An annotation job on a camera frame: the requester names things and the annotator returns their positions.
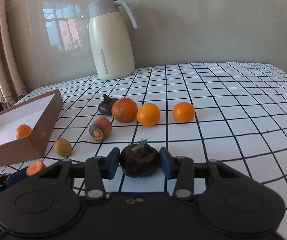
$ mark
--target cut carrot end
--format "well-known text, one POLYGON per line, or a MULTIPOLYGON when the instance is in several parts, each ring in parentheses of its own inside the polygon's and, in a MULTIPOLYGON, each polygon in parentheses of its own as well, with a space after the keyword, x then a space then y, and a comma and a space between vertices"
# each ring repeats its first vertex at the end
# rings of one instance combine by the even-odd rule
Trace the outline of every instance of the cut carrot end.
POLYGON ((47 166, 41 160, 36 160, 28 166, 26 175, 31 177, 45 168, 47 168, 47 166))

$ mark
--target thermos lid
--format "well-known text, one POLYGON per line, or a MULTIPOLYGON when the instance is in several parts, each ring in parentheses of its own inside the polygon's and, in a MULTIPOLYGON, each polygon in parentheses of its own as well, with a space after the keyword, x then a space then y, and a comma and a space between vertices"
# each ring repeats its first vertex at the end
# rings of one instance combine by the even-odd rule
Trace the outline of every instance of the thermos lid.
POLYGON ((96 0, 89 5, 90 19, 102 14, 120 12, 115 0, 96 0))

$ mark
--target grid tablecloth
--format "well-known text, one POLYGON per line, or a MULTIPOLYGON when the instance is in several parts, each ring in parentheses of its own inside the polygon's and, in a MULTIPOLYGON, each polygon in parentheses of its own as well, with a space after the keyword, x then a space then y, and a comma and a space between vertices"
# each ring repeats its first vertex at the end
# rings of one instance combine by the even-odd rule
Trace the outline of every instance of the grid tablecloth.
MULTIPOLYGON (((271 64, 192 63, 137 69, 132 75, 112 81, 89 76, 34 90, 21 101, 59 88, 64 106, 50 138, 48 166, 60 159, 53 151, 57 138, 70 141, 69 158, 84 162, 95 155, 107 156, 113 147, 122 150, 133 141, 149 139, 159 150, 167 147, 173 156, 185 155, 196 163, 218 159, 278 192, 287 207, 287 74, 271 64), (112 134, 94 141, 88 127, 100 116, 102 94, 133 99, 138 107, 156 104, 161 118, 154 127, 123 124, 110 117, 112 134), (179 102, 192 103, 196 118, 178 124, 171 114, 179 102)), ((0 168, 14 172, 31 162, 0 168)), ((104 180, 110 191, 168 191, 176 180, 166 180, 161 168, 145 178, 125 177, 119 167, 113 180, 104 180)), ((205 190, 204 179, 195 179, 195 193, 205 190)), ((83 179, 74 191, 84 195, 83 179)), ((287 239, 287 210, 278 232, 287 239)))

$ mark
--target black grid line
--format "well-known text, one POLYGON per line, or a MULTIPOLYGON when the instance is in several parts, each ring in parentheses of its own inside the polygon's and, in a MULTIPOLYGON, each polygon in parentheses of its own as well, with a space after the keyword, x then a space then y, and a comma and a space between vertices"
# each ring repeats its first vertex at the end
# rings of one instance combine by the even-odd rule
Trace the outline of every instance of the black grid line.
MULTIPOLYGON (((180 69, 180 72, 181 72, 181 75, 182 75, 182 77, 183 77, 183 80, 184 80, 186 89, 187 89, 187 93, 188 93, 188 96, 189 96, 190 103, 191 103, 192 105, 194 105, 194 104, 193 104, 193 100, 192 100, 192 98, 191 98, 191 96, 190 96, 190 92, 189 92, 187 83, 186 83, 186 81, 185 81, 185 78, 184 78, 184 75, 183 75, 181 69, 180 69)), ((208 156, 207 156, 207 151, 206 151, 206 145, 205 145, 204 138, 203 138, 203 136, 202 136, 202 130, 201 130, 201 128, 200 128, 200 122, 198 121, 198 117, 197 117, 196 111, 195 111, 195 118, 196 118, 196 123, 197 123, 198 130, 199 130, 199 134, 200 134, 200 139, 201 139, 201 141, 202 141, 202 147, 203 147, 203 150, 204 150, 205 160, 207 161, 207 160, 208 160, 208 156)))
MULTIPOLYGON (((278 178, 271 179, 269 181, 264 181, 262 184, 266 185, 268 183, 278 181, 280 179, 285 179, 287 183, 287 172, 282 170, 282 167, 278 163, 278 160, 275 156, 276 153, 286 151, 287 145, 283 149, 280 148, 272 148, 270 147, 270 142, 268 142, 264 136, 269 133, 273 132, 279 132, 281 131, 284 136, 287 138, 287 123, 285 124, 279 124, 277 120, 280 120, 279 118, 283 118, 282 116, 285 116, 287 118, 287 108, 284 104, 287 103, 287 74, 278 68, 272 66, 272 65, 265 65, 265 64, 253 64, 253 63, 236 63, 236 62, 228 62, 228 63, 192 63, 192 64, 182 64, 182 65, 168 65, 168 66, 158 66, 158 67, 152 67, 152 68, 145 68, 145 69, 139 69, 136 70, 132 75, 127 76, 125 78, 121 78, 118 80, 115 80, 115 82, 103 82, 98 79, 96 76, 90 76, 87 78, 82 78, 78 80, 72 80, 68 82, 63 82, 60 84, 47 86, 43 88, 39 88, 37 90, 34 90, 32 93, 30 93, 28 96, 26 96, 24 99, 20 100, 20 102, 28 100, 29 98, 32 98, 34 96, 40 95, 42 93, 45 93, 47 91, 51 91, 52 89, 59 88, 62 98, 65 101, 65 107, 64 110, 61 112, 61 116, 58 117, 58 120, 63 120, 62 122, 62 128, 56 127, 56 129, 62 129, 61 135, 64 133, 64 131, 67 128, 71 122, 73 121, 76 116, 67 117, 68 119, 65 120, 65 113, 68 111, 68 109, 76 109, 76 115, 80 113, 82 109, 86 107, 86 105, 93 99, 96 99, 98 101, 99 98, 101 98, 102 94, 106 92, 106 94, 109 93, 114 97, 134 97, 136 98, 136 102, 141 102, 141 104, 157 101, 160 102, 161 105, 163 105, 163 101, 165 101, 166 108, 165 110, 162 109, 161 112, 163 114, 166 114, 166 120, 162 120, 162 122, 156 124, 157 126, 165 126, 166 127, 166 138, 165 140, 149 140, 151 143, 165 143, 166 147, 168 148, 168 144, 170 142, 172 143, 180 143, 185 145, 185 142, 190 141, 199 141, 200 145, 202 144, 202 147, 204 149, 205 157, 207 159, 207 153, 206 153, 206 146, 204 143, 204 138, 202 135, 202 129, 200 127, 201 124, 203 124, 203 129, 208 125, 212 125, 215 122, 221 121, 225 122, 228 126, 231 135, 229 136, 215 136, 217 134, 214 134, 213 137, 206 136, 207 140, 210 139, 219 139, 219 138, 233 138, 238 146, 238 150, 241 154, 241 157, 239 158, 230 158, 230 159, 220 159, 220 161, 229 164, 229 162, 233 161, 242 161, 245 164, 245 167, 247 169, 247 172, 250 172, 250 169, 247 166, 246 160, 255 159, 256 157, 265 156, 265 155, 271 155, 274 157, 275 162, 277 163, 278 169, 281 171, 281 175, 278 178), (183 87, 180 87, 180 89, 176 90, 176 93, 172 93, 169 91, 168 87, 170 85, 171 88, 173 88, 172 84, 183 84, 183 87), (164 90, 162 90, 165 94, 162 96, 162 93, 159 92, 159 89, 161 87, 164 87, 164 90), (88 95, 85 96, 85 102, 81 102, 80 105, 83 103, 83 107, 77 107, 73 106, 74 102, 82 101, 82 95, 88 95), (226 96, 230 96, 234 99, 234 103, 228 104, 227 106, 225 104, 218 104, 217 100, 221 100, 221 102, 225 99, 226 96), (173 140, 169 140, 168 137, 168 126, 171 125, 172 127, 180 125, 178 123, 172 123, 169 120, 169 114, 171 114, 171 109, 169 109, 169 103, 172 100, 182 100, 187 101, 189 100, 191 103, 193 103, 196 99, 195 98, 203 98, 202 101, 198 102, 205 102, 201 105, 194 106, 196 109, 196 121, 195 122, 187 122, 185 124, 192 124, 196 123, 198 125, 200 138, 198 139, 178 139, 172 138, 173 140), (215 105, 208 104, 210 99, 214 101, 215 105), (250 114, 247 110, 250 107, 256 107, 256 106, 262 106, 263 112, 259 114, 250 114), (242 111, 245 113, 245 116, 232 116, 231 114, 225 116, 225 113, 228 111, 228 109, 232 108, 226 108, 225 107, 238 107, 241 108, 242 111), (221 116, 218 114, 215 116, 215 118, 210 117, 206 118, 205 120, 197 119, 199 118, 198 112, 202 111, 205 113, 207 112, 205 109, 218 109, 221 116), (255 122, 256 116, 258 117, 268 117, 269 120, 273 119, 272 122, 276 124, 275 126, 270 126, 271 129, 263 130, 264 126, 261 126, 262 128, 259 129, 259 123, 255 122), (233 133, 233 129, 229 126, 229 122, 231 120, 249 120, 250 123, 255 127, 255 130, 246 130, 242 131, 242 133, 238 133, 235 135, 233 133), (265 144, 267 145, 267 152, 259 153, 256 155, 251 156, 243 156, 242 149, 237 141, 239 137, 247 136, 247 135, 258 135, 260 138, 263 139, 265 144)), ((85 115, 85 118, 89 118, 90 122, 94 118, 98 116, 97 112, 94 114, 85 115)), ((90 122, 86 125, 86 127, 73 127, 75 129, 83 130, 85 131, 90 122)), ((134 134, 132 135, 132 139, 129 138, 129 140, 119 140, 118 142, 89 142, 89 141, 83 141, 80 140, 83 132, 79 136, 79 138, 76 140, 76 142, 70 141, 70 143, 74 143, 73 147, 75 147, 78 143, 87 143, 89 145, 94 145, 95 147, 98 147, 96 150, 95 155, 100 153, 100 148, 105 145, 111 146, 111 148, 114 147, 114 144, 128 144, 132 143, 135 139, 136 132, 138 127, 141 125, 137 122, 136 124, 113 124, 113 127, 124 127, 125 129, 132 128, 134 129, 134 134)), ((49 159, 52 161, 58 160, 57 158, 53 158, 52 156, 48 157, 49 152, 51 151, 52 147, 50 147, 47 150, 47 154, 43 160, 49 159)), ((14 171, 18 170, 18 166, 9 166, 14 171)), ((119 185, 119 191, 122 189, 122 185, 125 179, 125 175, 123 174, 120 185, 119 185)), ((84 194, 84 189, 82 188, 84 185, 84 181, 82 182, 82 185, 79 187, 74 187, 74 190, 78 192, 78 194, 82 193, 84 194)), ((167 190, 167 180, 164 180, 164 190, 167 190)))
POLYGON ((228 121, 227 121, 225 115, 223 114, 221 108, 219 107, 219 105, 218 105, 218 103, 217 103, 215 97, 214 97, 213 94, 211 93, 210 89, 209 89, 208 87, 207 87, 207 89, 208 89, 209 93, 211 94, 211 96, 212 96, 212 98, 213 98, 215 104, 217 105, 217 108, 219 109, 220 113, 221 113, 222 116, 224 117, 224 121, 226 122, 226 125, 228 126, 228 128, 229 128, 231 134, 233 135, 233 138, 234 138, 234 140, 235 140, 235 142, 236 142, 236 144, 237 144, 238 150, 239 150, 240 155, 241 155, 241 157, 242 157, 242 160, 243 160, 243 162, 244 162, 244 164, 245 164, 245 167, 246 167, 246 169, 247 169, 248 175, 249 175, 250 178, 252 178, 252 175, 251 175, 251 173, 250 173, 250 169, 249 169, 248 164, 247 164, 247 162, 246 162, 246 160, 245 160, 245 157, 244 157, 244 155, 243 155, 243 153, 242 153, 242 150, 241 150, 241 148, 240 148, 239 142, 238 142, 236 136, 234 135, 234 132, 232 131, 232 129, 231 129, 231 127, 230 127, 230 125, 229 125, 229 123, 228 123, 228 121))
POLYGON ((249 116, 249 114, 248 114, 248 112, 244 109, 244 107, 240 104, 240 106, 242 107, 242 109, 244 110, 244 112, 248 115, 248 117, 249 117, 249 119, 252 121, 252 123, 253 123, 253 125, 256 127, 256 129, 258 130, 258 132, 260 133, 260 135, 261 135, 261 137, 262 137, 262 139, 264 140, 264 142, 266 143, 266 145, 268 146, 268 148, 269 148, 269 150, 270 150, 270 152, 271 152, 271 154, 272 154, 272 156, 273 156, 273 158, 274 158, 274 160, 276 161, 276 163, 277 163, 277 165, 278 165, 278 168, 279 168, 279 170, 281 171, 281 173, 282 173, 282 177, 285 179, 285 181, 286 181, 286 184, 287 184, 287 177, 285 176, 285 173, 284 173, 284 171, 282 170, 282 168, 281 168, 281 166, 280 166, 280 164, 279 164, 279 162, 278 162, 278 160, 277 160, 277 158, 276 158, 276 156, 275 156, 275 154, 272 152, 272 150, 271 150, 271 147, 270 147, 270 145, 267 143, 267 141, 266 141, 266 139, 265 139, 265 137, 263 136, 263 134, 260 132, 260 130, 258 129, 258 127, 257 127, 257 125, 256 125, 256 123, 253 121, 253 119, 252 118, 250 118, 250 116, 249 116))

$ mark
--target thermos handle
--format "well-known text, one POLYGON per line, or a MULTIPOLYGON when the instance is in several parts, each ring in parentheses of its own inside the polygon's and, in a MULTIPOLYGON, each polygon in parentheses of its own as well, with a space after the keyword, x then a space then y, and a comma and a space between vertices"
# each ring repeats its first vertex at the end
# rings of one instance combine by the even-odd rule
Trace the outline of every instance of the thermos handle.
POLYGON ((139 29, 140 28, 140 26, 136 22, 135 14, 133 13, 133 11, 130 9, 130 7, 128 6, 128 4, 126 2, 118 0, 118 1, 114 1, 114 4, 116 6, 122 5, 125 8, 125 11, 127 12, 128 16, 129 16, 133 27, 135 29, 139 29))

